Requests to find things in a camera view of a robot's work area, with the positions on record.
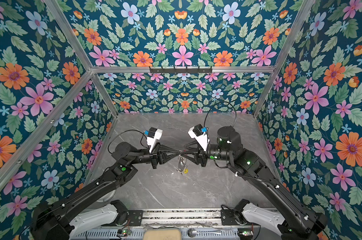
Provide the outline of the bunch of keys yellow tag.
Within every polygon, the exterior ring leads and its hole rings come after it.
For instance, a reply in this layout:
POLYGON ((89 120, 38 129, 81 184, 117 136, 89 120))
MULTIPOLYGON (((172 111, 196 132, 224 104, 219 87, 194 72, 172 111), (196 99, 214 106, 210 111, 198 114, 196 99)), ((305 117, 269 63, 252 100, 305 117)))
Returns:
POLYGON ((178 171, 180 174, 187 174, 187 173, 188 173, 188 168, 184 168, 184 169, 178 168, 177 171, 178 171))

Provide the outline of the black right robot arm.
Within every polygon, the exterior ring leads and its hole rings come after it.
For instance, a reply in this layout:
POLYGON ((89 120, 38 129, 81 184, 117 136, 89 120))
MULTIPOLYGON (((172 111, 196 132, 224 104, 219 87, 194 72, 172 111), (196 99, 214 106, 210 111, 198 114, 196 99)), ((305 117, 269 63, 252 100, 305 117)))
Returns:
POLYGON ((216 144, 210 143, 208 129, 202 125, 191 127, 188 134, 197 145, 189 151, 196 164, 203 166, 207 160, 225 161, 236 177, 249 181, 277 209, 271 212, 242 200, 233 209, 238 221, 255 223, 283 240, 317 240, 325 230, 328 218, 297 200, 256 153, 243 147, 241 136, 234 127, 220 128, 216 144))

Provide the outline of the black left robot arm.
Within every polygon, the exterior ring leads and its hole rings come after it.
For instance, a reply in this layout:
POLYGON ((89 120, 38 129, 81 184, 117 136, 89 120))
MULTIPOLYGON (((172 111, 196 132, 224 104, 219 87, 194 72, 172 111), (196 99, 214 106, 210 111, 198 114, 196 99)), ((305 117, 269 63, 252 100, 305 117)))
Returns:
POLYGON ((175 158, 178 151, 157 143, 153 152, 137 149, 127 142, 112 153, 115 163, 93 182, 53 204, 41 203, 33 213, 30 232, 35 240, 69 240, 102 225, 124 226, 129 211, 119 200, 99 209, 84 210, 105 195, 128 183, 138 172, 136 164, 151 164, 155 169, 175 158))

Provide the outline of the large keyring with red grip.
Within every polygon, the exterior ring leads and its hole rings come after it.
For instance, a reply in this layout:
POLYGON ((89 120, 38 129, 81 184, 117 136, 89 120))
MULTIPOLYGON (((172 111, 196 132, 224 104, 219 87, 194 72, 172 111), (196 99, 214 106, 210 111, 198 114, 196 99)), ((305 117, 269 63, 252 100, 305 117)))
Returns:
POLYGON ((182 156, 180 156, 180 157, 178 158, 178 168, 181 168, 181 169, 186 168, 186 161, 187 161, 187 159, 185 159, 185 158, 183 158, 182 156))

